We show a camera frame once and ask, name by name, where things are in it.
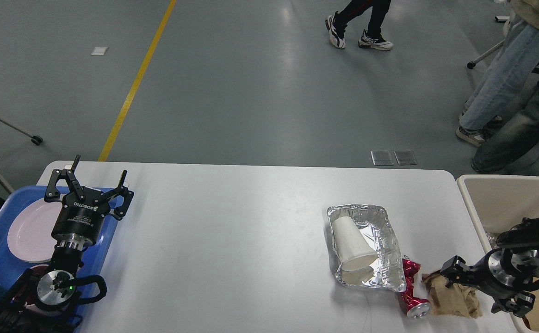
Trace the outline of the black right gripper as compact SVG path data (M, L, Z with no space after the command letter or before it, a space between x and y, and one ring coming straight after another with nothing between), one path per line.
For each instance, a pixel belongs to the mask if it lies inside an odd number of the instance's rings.
M490 312L512 313L523 318L534 307L534 294L519 294L524 290L524 274L512 263L514 252L510 249L494 249L474 265L455 255L440 269L446 279L446 288L454 284L475 287L494 299Z

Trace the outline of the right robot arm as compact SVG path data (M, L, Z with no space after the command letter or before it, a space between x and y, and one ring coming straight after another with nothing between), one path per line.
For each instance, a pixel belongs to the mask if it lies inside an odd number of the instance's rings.
M491 312L508 312L523 318L533 309L534 291L539 290L539 217L523 218L502 232L497 248L468 266L460 256L441 266L446 286L473 287L494 299Z

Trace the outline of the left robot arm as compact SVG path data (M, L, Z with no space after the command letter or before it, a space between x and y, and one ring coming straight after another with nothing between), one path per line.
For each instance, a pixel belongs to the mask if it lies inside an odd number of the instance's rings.
M104 223L121 221L134 192L121 173L117 187L104 191L83 186L69 168L53 169L43 201L58 204L50 232L53 253L40 269L25 269L0 298L0 333L72 333L82 323L77 309L108 293L99 271L107 254Z

